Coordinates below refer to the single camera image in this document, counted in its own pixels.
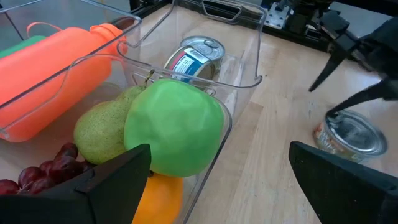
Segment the can lid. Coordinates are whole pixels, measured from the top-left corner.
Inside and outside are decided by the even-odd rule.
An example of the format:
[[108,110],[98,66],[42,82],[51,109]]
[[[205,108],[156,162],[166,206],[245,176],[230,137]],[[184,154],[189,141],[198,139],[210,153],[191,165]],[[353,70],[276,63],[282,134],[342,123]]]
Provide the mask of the can lid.
[[218,60],[224,57],[225,48],[216,39],[205,36],[191,36],[183,39],[180,46],[192,46],[210,60]]
[[343,147],[364,156],[380,156],[387,151],[386,137],[364,116],[350,110],[325,118],[326,131]]

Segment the green bottle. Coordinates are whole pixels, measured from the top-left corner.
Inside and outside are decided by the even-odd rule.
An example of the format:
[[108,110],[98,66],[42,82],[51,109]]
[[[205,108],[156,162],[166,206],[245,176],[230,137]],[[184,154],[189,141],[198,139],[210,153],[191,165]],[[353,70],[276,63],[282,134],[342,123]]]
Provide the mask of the green bottle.
[[4,58],[5,56],[8,56],[20,49],[24,49],[25,47],[30,46],[34,43],[37,43],[43,39],[45,39],[45,36],[41,36],[41,35],[33,36],[27,40],[22,41],[21,43],[15,45],[15,46],[12,46],[6,50],[0,51],[0,58]]

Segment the bottle cap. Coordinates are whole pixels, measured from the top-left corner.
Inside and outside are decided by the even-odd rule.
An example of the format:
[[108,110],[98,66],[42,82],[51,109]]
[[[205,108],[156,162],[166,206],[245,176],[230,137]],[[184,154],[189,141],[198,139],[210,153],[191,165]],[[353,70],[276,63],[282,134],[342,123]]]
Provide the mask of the bottle cap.
[[[108,42],[123,33],[123,31],[119,30],[117,27],[115,27],[114,25],[109,24],[109,23],[103,23],[101,25],[92,26],[92,27],[90,27],[90,32],[95,32],[95,33],[101,35]],[[117,40],[117,41],[113,42],[111,45],[107,46],[107,49],[112,54],[118,54],[118,51],[117,51],[118,43],[124,42],[124,41],[126,41],[126,37],[125,36],[120,37],[119,40]],[[127,46],[124,44],[121,44],[120,51],[122,54],[127,53]]]

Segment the can label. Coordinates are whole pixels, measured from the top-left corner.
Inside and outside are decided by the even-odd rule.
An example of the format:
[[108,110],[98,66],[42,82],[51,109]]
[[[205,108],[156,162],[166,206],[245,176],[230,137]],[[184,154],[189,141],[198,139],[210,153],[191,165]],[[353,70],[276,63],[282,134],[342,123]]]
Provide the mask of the can label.
[[325,131],[325,125],[323,122],[320,123],[317,128],[315,128],[313,136],[317,146],[321,150],[353,162],[361,162],[364,160],[363,156],[355,154],[354,152],[341,147],[337,142],[335,142],[335,140],[333,140],[333,138]]
[[[195,49],[187,48],[176,56],[170,69],[178,73],[195,76],[197,71],[208,61],[209,59]],[[183,82],[189,82],[190,80],[189,78],[183,78],[179,75],[172,75],[172,78]]]

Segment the plastic bin handle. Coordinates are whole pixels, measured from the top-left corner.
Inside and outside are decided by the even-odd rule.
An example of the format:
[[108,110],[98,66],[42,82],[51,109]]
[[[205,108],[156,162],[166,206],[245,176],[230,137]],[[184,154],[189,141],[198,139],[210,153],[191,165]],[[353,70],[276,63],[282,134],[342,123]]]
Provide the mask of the plastic bin handle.
[[[206,3],[208,3],[209,8],[214,8],[217,12],[212,14],[209,13],[208,9],[206,8]],[[236,18],[242,13],[242,6],[239,4],[233,4],[233,3],[227,3],[227,2],[221,2],[217,0],[203,0],[201,2],[201,5],[203,7],[203,12],[205,12],[205,15],[211,19],[214,20],[219,20],[219,21],[224,21],[224,22],[234,22]],[[228,9],[237,9],[237,12],[232,12],[231,10]],[[225,17],[224,15],[231,14],[231,13],[236,13],[232,18]]]

